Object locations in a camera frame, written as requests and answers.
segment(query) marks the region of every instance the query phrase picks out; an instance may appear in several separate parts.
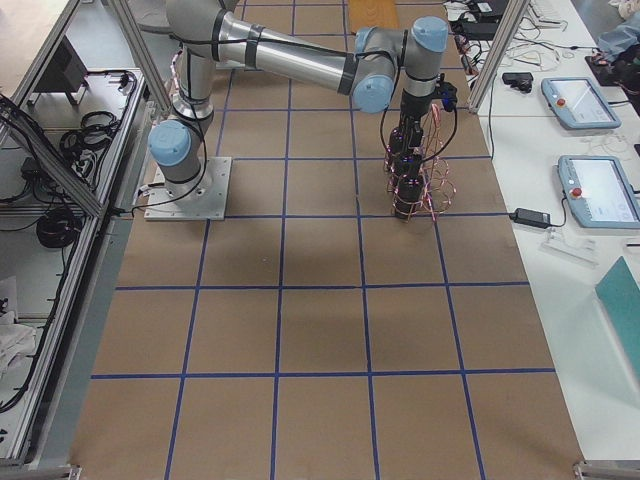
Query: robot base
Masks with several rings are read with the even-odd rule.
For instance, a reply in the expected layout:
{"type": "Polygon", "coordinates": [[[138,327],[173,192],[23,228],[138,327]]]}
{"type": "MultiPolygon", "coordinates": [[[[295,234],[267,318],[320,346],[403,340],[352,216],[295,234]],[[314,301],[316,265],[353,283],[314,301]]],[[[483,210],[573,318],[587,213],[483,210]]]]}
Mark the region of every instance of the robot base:
{"type": "MultiPolygon", "coordinates": [[[[175,202],[145,209],[147,220],[224,220],[231,173],[231,157],[212,157],[202,182],[194,192],[175,202]]],[[[164,182],[158,168],[154,183],[164,182]]],[[[167,190],[156,188],[149,194],[149,205],[172,199],[167,190]]]]}

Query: orange wooden strip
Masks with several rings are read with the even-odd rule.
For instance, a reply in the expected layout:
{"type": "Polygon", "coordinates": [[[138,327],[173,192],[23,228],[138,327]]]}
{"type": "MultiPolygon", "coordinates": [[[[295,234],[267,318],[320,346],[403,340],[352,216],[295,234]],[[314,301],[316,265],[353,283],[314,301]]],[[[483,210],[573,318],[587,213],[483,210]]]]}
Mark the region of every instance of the orange wooden strip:
{"type": "Polygon", "coordinates": [[[349,28],[355,33],[362,27],[398,28],[394,0],[349,0],[349,28]]]}

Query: blue joint cap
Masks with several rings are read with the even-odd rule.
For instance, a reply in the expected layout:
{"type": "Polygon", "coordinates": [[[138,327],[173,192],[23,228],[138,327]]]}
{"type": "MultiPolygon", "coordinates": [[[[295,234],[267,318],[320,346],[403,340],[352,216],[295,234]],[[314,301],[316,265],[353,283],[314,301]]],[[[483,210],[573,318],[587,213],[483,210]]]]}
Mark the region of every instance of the blue joint cap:
{"type": "Polygon", "coordinates": [[[414,22],[411,35],[421,47],[432,52],[442,53],[447,48],[449,29],[441,18],[422,17],[414,22]]]}
{"type": "Polygon", "coordinates": [[[149,150],[159,165],[178,165],[191,150],[189,130],[177,120],[165,120],[151,130],[149,150]]]}
{"type": "Polygon", "coordinates": [[[353,90],[356,106],[365,113],[381,112],[389,106],[393,80],[386,75],[367,75],[353,90]]]}
{"type": "Polygon", "coordinates": [[[355,53],[364,52],[364,47],[367,46],[367,40],[369,39],[369,34],[373,31],[375,27],[362,27],[360,30],[356,32],[356,50],[355,53]]]}

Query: teal folder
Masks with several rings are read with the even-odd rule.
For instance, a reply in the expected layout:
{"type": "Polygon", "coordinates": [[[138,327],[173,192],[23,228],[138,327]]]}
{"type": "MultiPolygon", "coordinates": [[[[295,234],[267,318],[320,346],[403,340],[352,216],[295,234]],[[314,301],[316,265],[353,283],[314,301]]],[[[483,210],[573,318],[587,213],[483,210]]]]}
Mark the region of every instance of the teal folder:
{"type": "Polygon", "coordinates": [[[602,278],[596,293],[640,379],[640,288],[623,257],[602,278]]]}

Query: tablet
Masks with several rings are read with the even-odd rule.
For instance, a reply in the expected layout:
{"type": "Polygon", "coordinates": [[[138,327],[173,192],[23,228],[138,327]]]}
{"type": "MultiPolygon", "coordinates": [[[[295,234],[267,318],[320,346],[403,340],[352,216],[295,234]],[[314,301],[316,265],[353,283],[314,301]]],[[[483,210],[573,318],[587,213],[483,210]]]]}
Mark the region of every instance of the tablet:
{"type": "Polygon", "coordinates": [[[640,208],[616,157],[564,155],[558,175],[571,213],[583,227],[640,228],[640,208]]]}
{"type": "Polygon", "coordinates": [[[621,122],[590,78],[542,80],[542,93],[567,129],[617,128],[621,122]]]}

